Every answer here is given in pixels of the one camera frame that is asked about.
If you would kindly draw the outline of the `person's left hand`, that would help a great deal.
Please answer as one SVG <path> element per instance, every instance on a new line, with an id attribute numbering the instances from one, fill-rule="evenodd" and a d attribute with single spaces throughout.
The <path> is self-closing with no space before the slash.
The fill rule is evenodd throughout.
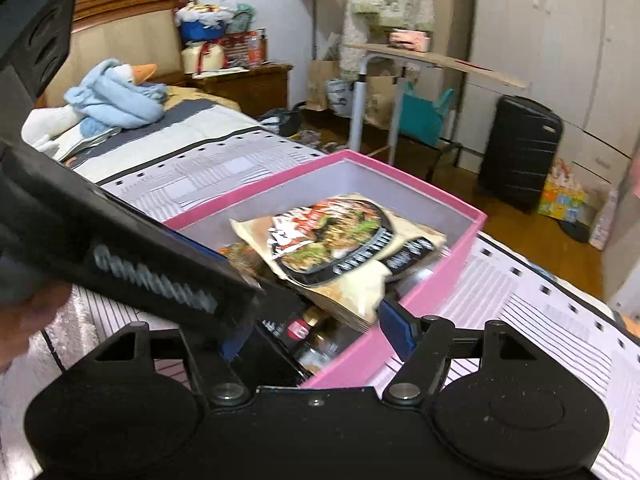
<path id="1" fill-rule="evenodd" d="M 70 299 L 72 285 L 50 281 L 22 304 L 1 308 L 0 365 L 4 374 L 29 349 L 30 337 L 51 324 Z"/>

